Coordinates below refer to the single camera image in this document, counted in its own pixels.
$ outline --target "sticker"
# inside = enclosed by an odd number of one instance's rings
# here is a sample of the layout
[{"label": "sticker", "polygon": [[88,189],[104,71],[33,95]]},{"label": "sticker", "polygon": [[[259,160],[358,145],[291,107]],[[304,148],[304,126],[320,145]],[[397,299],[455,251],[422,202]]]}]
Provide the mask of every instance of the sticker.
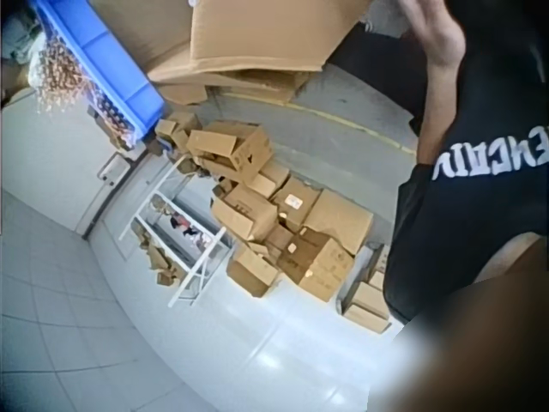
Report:
[{"label": "sticker", "polygon": [[303,204],[303,200],[301,200],[299,197],[295,197],[294,195],[288,195],[284,203],[298,210]]}]

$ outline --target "blue bin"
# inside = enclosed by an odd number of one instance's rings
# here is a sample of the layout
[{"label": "blue bin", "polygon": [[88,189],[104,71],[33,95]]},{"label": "blue bin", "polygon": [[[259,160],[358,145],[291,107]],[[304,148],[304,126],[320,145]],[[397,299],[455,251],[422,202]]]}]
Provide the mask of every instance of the blue bin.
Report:
[{"label": "blue bin", "polygon": [[53,27],[86,74],[143,138],[162,115],[164,101],[86,0],[34,0],[48,34]]}]

